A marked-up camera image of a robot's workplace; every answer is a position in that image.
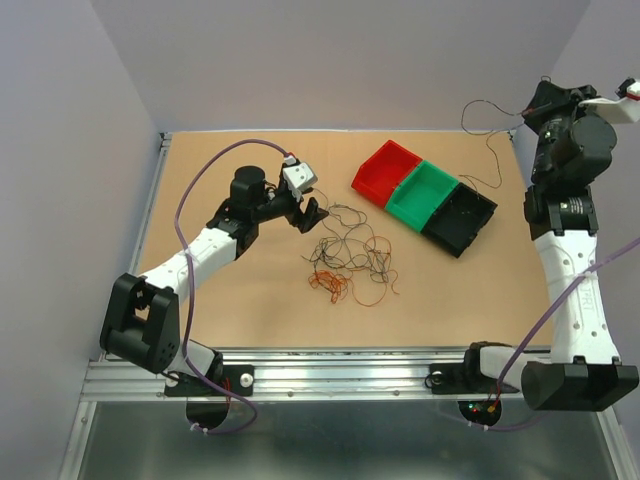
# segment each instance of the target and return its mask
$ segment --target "red bin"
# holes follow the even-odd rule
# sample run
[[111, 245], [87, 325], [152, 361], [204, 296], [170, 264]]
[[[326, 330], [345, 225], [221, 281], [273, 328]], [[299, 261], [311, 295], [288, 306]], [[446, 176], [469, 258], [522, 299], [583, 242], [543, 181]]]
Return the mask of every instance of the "red bin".
[[351, 187], [384, 208], [396, 187], [421, 161], [417, 155], [389, 140], [360, 166]]

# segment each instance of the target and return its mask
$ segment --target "tangled wire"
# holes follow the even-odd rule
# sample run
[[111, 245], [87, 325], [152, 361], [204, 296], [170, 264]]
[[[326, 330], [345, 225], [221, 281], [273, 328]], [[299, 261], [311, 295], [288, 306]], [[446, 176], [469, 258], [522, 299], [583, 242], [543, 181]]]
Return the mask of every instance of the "tangled wire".
[[[328, 205], [327, 196], [318, 189], [314, 190], [327, 200]], [[379, 304], [389, 288], [397, 295], [395, 282], [398, 272], [391, 268], [391, 242], [375, 234], [367, 223], [367, 215], [361, 210], [338, 203], [327, 206], [325, 210], [329, 216], [322, 221], [322, 225], [332, 235], [322, 237], [308, 258], [302, 257], [313, 265], [313, 273], [309, 276], [311, 287], [322, 287], [331, 293], [331, 303], [345, 298], [351, 288], [354, 300], [364, 307]], [[337, 225], [332, 228], [327, 225], [327, 220], [335, 221]], [[356, 237], [356, 233], [362, 229], [367, 232], [366, 240]], [[361, 271], [368, 272], [371, 281], [384, 285], [384, 292], [373, 303], [364, 303], [356, 296], [353, 276]]]

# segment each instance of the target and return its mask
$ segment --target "glass panel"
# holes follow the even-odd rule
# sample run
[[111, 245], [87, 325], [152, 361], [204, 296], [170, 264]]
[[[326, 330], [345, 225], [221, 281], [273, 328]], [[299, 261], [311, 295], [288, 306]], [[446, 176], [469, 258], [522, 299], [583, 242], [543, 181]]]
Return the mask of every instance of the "glass panel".
[[[241, 434], [189, 431], [184, 404], [98, 406], [80, 478], [614, 479], [597, 418], [554, 413], [515, 433], [453, 421], [451, 401], [287, 402], [260, 405]], [[505, 401], [499, 425], [526, 419]]]

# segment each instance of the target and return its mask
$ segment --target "black joint housing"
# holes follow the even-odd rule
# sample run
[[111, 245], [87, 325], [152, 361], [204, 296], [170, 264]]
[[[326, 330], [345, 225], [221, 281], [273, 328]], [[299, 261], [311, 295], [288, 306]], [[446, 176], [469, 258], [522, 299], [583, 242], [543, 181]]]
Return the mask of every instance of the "black joint housing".
[[618, 89], [616, 90], [616, 95], [618, 98], [624, 98], [627, 96], [627, 89], [636, 83], [636, 79], [633, 77], [628, 77], [624, 82], [620, 84]]
[[[137, 311], [148, 309], [146, 321]], [[113, 284], [100, 346], [151, 373], [160, 373], [180, 348], [178, 296], [128, 273]]]
[[528, 362], [522, 371], [522, 394], [533, 410], [601, 412], [637, 386], [638, 369], [613, 362]]

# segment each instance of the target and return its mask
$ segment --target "black cable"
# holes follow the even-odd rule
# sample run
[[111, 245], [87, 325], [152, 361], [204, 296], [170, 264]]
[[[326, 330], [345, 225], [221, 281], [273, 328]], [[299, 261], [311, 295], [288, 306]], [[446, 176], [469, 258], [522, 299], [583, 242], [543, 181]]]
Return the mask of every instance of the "black cable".
[[168, 378], [169, 380], [173, 380], [174, 382], [180, 382], [180, 377], [178, 377], [177, 375], [171, 375], [170, 373], [165, 373], [165, 372], [160, 372], [160, 375], [162, 375], [164, 378]]
[[520, 111], [518, 113], [511, 113], [508, 112], [506, 110], [504, 110], [503, 108], [501, 108], [499, 105], [497, 105], [496, 103], [490, 101], [490, 100], [484, 100], [484, 99], [476, 99], [476, 100], [471, 100], [470, 102], [468, 102], [462, 109], [462, 115], [460, 116], [460, 127], [462, 128], [462, 130], [464, 130], [465, 133], [467, 133], [468, 135], [473, 135], [474, 137], [482, 137], [482, 136], [486, 136], [486, 140], [485, 140], [485, 145], [486, 147], [491, 151], [491, 153], [493, 154], [493, 158], [495, 158], [496, 161], [496, 172], [498, 173], [498, 183], [496, 185], [492, 185], [478, 177], [475, 177], [473, 175], [468, 175], [468, 174], [463, 174], [463, 175], [458, 175], [460, 178], [464, 178], [466, 180], [469, 181], [469, 183], [471, 183], [471, 185], [473, 185], [473, 188], [475, 189], [476, 193], [479, 194], [478, 192], [478, 186], [475, 184], [475, 182], [479, 182], [482, 183], [483, 185], [486, 185], [489, 188], [492, 188], [493, 190], [497, 190], [502, 186], [502, 169], [500, 168], [500, 159], [498, 158], [498, 153], [493, 149], [493, 147], [491, 145], [489, 145], [489, 140], [491, 140], [491, 138], [493, 138], [493, 136], [497, 133], [500, 132], [505, 132], [505, 131], [510, 131], [510, 130], [515, 130], [517, 128], [520, 128], [522, 125], [524, 125], [524, 123], [521, 123], [519, 125], [516, 125], [515, 127], [512, 128], [508, 128], [508, 129], [503, 129], [503, 130], [489, 130], [486, 132], [472, 132], [470, 130], [467, 129], [467, 127], [465, 127], [464, 125], [464, 116], [467, 112], [467, 108], [469, 108], [469, 106], [475, 104], [475, 103], [487, 103], [489, 105], [491, 105], [492, 107], [494, 107], [496, 110], [498, 110], [501, 113], [504, 113], [505, 115], [509, 115], [510, 117], [518, 117], [520, 115], [522, 115], [523, 111]]

